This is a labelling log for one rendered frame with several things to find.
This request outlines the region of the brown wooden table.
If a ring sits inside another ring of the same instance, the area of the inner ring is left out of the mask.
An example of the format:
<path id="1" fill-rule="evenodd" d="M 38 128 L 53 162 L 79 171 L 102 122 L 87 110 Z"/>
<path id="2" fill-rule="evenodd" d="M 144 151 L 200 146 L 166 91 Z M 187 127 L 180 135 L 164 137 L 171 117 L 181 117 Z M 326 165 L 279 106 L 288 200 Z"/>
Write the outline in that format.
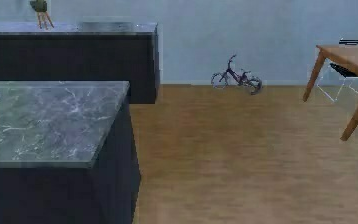
<path id="1" fill-rule="evenodd" d="M 309 81 L 306 85 L 303 95 L 304 102 L 308 100 L 311 90 L 315 85 L 316 79 L 318 78 L 319 72 L 321 71 L 326 59 L 329 59 L 358 75 L 358 45 L 317 45 L 316 48 L 319 50 L 319 53 L 317 54 Z M 347 141 L 357 126 L 358 107 L 352 115 L 352 118 L 343 131 L 340 139 L 342 141 Z"/>

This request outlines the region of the black marble-top kitchen counter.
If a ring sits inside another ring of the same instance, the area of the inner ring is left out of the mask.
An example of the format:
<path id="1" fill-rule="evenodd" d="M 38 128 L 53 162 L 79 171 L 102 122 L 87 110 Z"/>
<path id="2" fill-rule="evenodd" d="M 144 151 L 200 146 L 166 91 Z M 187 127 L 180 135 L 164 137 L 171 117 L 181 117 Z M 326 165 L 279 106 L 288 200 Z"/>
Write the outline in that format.
<path id="1" fill-rule="evenodd" d="M 128 81 L 133 104 L 156 102 L 158 24 L 0 22 L 0 81 Z"/>

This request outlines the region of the black chair with white legs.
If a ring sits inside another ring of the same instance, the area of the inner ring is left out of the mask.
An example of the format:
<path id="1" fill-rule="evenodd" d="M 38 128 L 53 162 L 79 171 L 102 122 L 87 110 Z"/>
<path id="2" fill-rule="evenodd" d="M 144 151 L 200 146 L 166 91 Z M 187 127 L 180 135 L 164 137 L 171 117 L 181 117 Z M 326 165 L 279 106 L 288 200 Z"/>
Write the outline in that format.
<path id="1" fill-rule="evenodd" d="M 339 45 L 346 45 L 346 46 L 357 46 L 358 45 L 358 39 L 344 39 L 341 38 L 338 42 Z M 354 83 L 355 80 L 358 80 L 358 75 L 354 72 L 351 72 L 350 70 L 348 70 L 347 68 L 339 65 L 339 64 L 335 64 L 333 62 L 330 62 L 328 65 L 329 68 L 331 68 L 332 70 L 336 71 L 337 73 L 339 73 L 342 77 L 343 77 L 343 82 L 336 94 L 335 97 L 332 97 L 327 91 L 325 91 L 320 83 L 323 80 L 324 76 L 326 75 L 326 72 L 324 72 L 317 84 L 318 89 L 326 96 L 329 98 L 329 100 L 332 103 L 335 103 L 338 101 L 339 95 L 343 89 L 343 87 L 345 86 L 345 83 L 347 81 L 350 81 L 350 83 L 348 84 L 348 88 L 351 89 L 354 93 L 356 93 L 358 95 L 358 91 L 356 89 L 353 88 L 352 84 Z"/>

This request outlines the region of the dark purple bicycle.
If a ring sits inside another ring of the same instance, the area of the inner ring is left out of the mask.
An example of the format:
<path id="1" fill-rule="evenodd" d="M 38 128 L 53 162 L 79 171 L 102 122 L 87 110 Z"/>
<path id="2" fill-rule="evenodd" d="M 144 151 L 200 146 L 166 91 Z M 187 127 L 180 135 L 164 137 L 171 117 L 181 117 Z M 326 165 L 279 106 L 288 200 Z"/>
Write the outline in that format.
<path id="1" fill-rule="evenodd" d="M 232 55 L 227 64 L 227 69 L 224 72 L 217 72 L 211 76 L 211 85 L 214 88 L 222 88 L 224 89 L 229 85 L 228 79 L 232 77 L 238 86 L 250 87 L 252 91 L 250 91 L 251 95 L 258 94 L 262 87 L 262 80 L 257 76 L 248 77 L 247 74 L 249 71 L 243 70 L 241 75 L 238 75 L 231 67 L 231 63 L 233 62 L 233 58 L 236 57 L 236 54 Z"/>

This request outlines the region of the black marble-top kitchen island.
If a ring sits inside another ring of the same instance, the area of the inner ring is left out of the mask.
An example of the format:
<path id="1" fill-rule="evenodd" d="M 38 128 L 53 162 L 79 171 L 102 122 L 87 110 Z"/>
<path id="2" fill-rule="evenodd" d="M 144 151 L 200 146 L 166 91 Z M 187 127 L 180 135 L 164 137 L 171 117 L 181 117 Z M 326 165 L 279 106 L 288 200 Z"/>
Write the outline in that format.
<path id="1" fill-rule="evenodd" d="M 133 224 L 126 81 L 0 81 L 0 224 Z"/>

